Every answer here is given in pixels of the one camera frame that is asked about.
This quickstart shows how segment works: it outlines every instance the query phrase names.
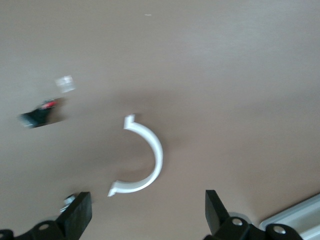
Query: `black object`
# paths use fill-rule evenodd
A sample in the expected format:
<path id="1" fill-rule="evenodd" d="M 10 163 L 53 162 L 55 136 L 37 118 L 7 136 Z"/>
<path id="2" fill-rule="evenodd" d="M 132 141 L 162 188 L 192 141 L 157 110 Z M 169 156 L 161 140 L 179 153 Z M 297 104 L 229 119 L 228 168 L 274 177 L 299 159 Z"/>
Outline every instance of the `black object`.
<path id="1" fill-rule="evenodd" d="M 230 217 L 215 190 L 205 191 L 205 217 L 212 235 L 204 240 L 303 240 L 287 225 L 269 224 L 262 231 L 240 217 Z"/>
<path id="2" fill-rule="evenodd" d="M 81 192 L 55 221 L 43 221 L 16 237 L 11 230 L 0 230 L 0 240 L 78 240 L 91 218 L 91 194 Z"/>
<path id="3" fill-rule="evenodd" d="M 28 128 L 43 126 L 47 124 L 49 115 L 56 104 L 57 101 L 54 99 L 46 100 L 37 109 L 21 114 L 20 120 L 22 121 L 23 125 Z"/>

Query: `semicircular clip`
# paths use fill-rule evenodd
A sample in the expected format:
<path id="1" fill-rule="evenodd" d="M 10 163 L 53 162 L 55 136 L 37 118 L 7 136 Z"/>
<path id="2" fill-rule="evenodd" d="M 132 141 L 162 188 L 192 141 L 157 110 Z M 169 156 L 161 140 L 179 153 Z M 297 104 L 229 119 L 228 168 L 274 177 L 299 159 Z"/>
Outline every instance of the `semicircular clip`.
<path id="1" fill-rule="evenodd" d="M 123 129 L 132 131 L 140 135 L 150 145 L 155 158 L 154 170 L 148 177 L 140 181 L 136 181 L 136 182 L 125 182 L 125 181 L 119 181 L 119 180 L 114 181 L 109 190 L 108 197 L 111 197 L 116 193 L 127 194 L 127 193 L 137 192 L 139 190 L 146 188 L 157 179 L 163 165 L 164 152 L 158 137 L 146 126 L 135 122 L 134 114 L 131 114 L 125 117 Z"/>

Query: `white curved piece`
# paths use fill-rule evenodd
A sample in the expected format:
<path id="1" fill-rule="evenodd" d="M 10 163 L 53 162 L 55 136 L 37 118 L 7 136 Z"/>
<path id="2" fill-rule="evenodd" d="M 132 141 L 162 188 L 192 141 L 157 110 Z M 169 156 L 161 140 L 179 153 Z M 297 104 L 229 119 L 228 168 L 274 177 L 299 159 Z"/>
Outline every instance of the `white curved piece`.
<path id="1" fill-rule="evenodd" d="M 135 122 L 135 115 L 131 114 L 124 119 L 124 129 L 132 131 L 143 137 L 153 150 L 155 165 L 152 173 L 143 180 L 136 182 L 114 181 L 108 193 L 108 197 L 116 193 L 127 194 L 137 192 L 152 184 L 159 176 L 162 165 L 164 152 L 158 137 L 146 126 Z"/>

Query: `white plastic clip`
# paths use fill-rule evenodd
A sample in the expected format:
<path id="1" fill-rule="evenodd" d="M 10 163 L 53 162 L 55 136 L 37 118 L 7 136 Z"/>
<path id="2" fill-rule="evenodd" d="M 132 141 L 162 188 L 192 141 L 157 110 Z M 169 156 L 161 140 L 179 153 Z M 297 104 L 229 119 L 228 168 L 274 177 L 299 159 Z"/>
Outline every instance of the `white plastic clip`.
<path id="1" fill-rule="evenodd" d="M 146 126 L 135 122 L 135 115 L 131 114 L 124 119 L 124 129 L 132 131 L 143 137 L 153 150 L 155 165 L 152 173 L 145 179 L 137 182 L 114 181 L 108 193 L 108 197 L 116 193 L 127 194 L 137 192 L 152 184 L 159 176 L 162 165 L 164 152 L 158 137 Z"/>

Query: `blurry object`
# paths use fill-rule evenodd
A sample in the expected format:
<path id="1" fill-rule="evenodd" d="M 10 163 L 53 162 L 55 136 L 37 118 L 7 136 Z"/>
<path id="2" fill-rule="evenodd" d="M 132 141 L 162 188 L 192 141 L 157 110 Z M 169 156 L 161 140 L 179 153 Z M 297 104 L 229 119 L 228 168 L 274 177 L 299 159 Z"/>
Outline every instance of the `blurry object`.
<path id="1" fill-rule="evenodd" d="M 64 207 L 60 209 L 60 213 L 63 213 L 69 207 L 69 205 L 76 199 L 76 196 L 76 194 L 72 194 L 64 200 Z"/>
<path id="2" fill-rule="evenodd" d="M 285 224 L 294 228 L 304 240 L 320 239 L 320 193 L 261 222 L 259 228 L 269 224 Z"/>
<path id="3" fill-rule="evenodd" d="M 48 122 L 49 114 L 57 105 L 55 99 L 48 99 L 37 109 L 20 115 L 20 120 L 25 127 L 36 128 L 45 125 Z"/>
<path id="4" fill-rule="evenodd" d="M 81 192 L 56 220 L 40 222 L 20 236 L 0 230 L 0 240 L 79 240 L 91 218 L 91 194 Z"/>
<path id="5" fill-rule="evenodd" d="M 70 92 L 76 89 L 74 80 L 71 76 L 64 76 L 62 78 L 59 78 L 55 81 L 55 83 L 60 88 L 60 91 L 62 93 Z"/>
<path id="6" fill-rule="evenodd" d="M 147 141 L 154 153 L 155 166 L 152 173 L 147 178 L 141 181 L 124 182 L 117 180 L 113 182 L 109 190 L 108 197 L 115 195 L 115 193 L 127 194 L 137 192 L 141 189 L 146 188 L 147 186 L 152 184 L 159 176 L 163 165 L 164 152 L 159 139 L 149 128 L 142 124 L 136 123 L 134 114 L 125 117 L 123 128 L 140 135 Z"/>
<path id="7" fill-rule="evenodd" d="M 302 240 L 287 225 L 269 224 L 262 231 L 242 217 L 230 216 L 215 190 L 205 191 L 205 217 L 212 235 L 204 240 Z"/>

